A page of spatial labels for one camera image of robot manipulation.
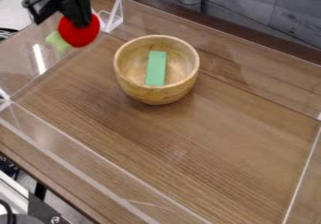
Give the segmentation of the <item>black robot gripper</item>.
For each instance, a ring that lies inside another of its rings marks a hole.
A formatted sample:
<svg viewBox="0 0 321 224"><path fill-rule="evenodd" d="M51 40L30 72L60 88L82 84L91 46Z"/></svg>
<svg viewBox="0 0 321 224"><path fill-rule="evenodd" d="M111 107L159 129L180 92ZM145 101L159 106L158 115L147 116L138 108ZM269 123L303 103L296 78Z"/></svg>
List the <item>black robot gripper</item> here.
<svg viewBox="0 0 321 224"><path fill-rule="evenodd" d="M36 24L56 11L78 28L87 27L91 22L91 0L23 0L23 7L30 11Z"/></svg>

